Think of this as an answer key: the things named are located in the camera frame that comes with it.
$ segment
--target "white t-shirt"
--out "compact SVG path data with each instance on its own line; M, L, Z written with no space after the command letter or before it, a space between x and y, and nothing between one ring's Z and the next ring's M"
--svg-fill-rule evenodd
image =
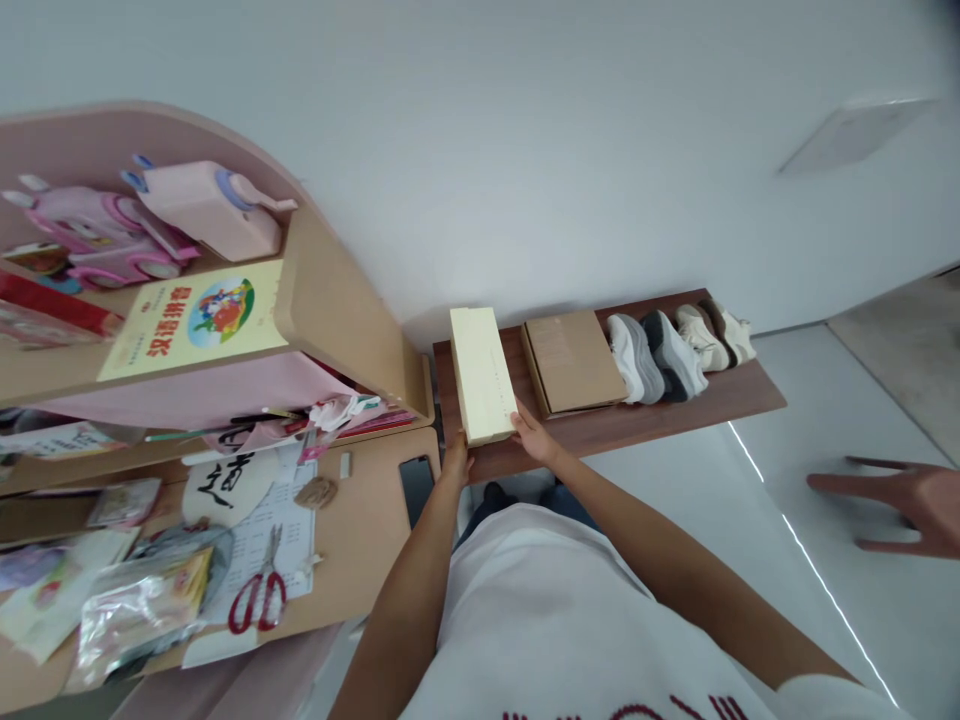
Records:
M699 628L653 599L610 542L518 503L454 553L437 655L403 718L904 720L809 675L761 700Z

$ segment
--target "black phone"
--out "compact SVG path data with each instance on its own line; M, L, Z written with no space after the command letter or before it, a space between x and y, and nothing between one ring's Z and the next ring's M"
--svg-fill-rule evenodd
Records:
M433 491L433 471L430 459L422 455L400 463L400 483L403 485L403 497L407 501L407 517L410 529L417 524L427 499Z

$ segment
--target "shoe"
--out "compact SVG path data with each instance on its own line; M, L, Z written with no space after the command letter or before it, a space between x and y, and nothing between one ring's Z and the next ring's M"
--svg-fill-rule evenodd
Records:
M497 497L498 495L506 495L506 490L503 489L503 486L500 485L496 480L488 482L483 488L483 499L490 500L491 498Z
M730 367L730 355L713 332L713 323L706 311L696 305L677 309L680 337L697 351L704 372L719 372Z
M750 344L750 323L738 320L713 298L697 303L710 318L716 335L727 349L730 367L736 367L753 360L757 351Z
M663 375L650 352L647 335L640 323L629 315L611 315L607 318L610 331L610 349L617 370L627 386L626 403L652 405L663 397Z
M647 333L653 358L663 375L666 385L664 400L686 402L707 389L707 378L703 375L697 351L673 329L670 318L654 310L640 324Z

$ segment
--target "pink toy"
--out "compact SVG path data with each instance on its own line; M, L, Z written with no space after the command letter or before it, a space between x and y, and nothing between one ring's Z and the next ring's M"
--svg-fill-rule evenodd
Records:
M30 221L70 251L69 271L85 290L118 288L180 275L199 250L139 202L87 187L51 189L21 175L33 194L4 191Z
M142 155L133 160L144 169L143 177L127 171L120 176L161 220L230 262L280 251L280 226L263 207L295 210L296 200L273 200L243 175L210 160L160 168Z

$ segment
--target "red book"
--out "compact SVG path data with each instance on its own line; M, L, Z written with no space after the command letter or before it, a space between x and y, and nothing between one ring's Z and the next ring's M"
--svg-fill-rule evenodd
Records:
M0 334L26 347L101 342L122 324L109 310L0 270Z

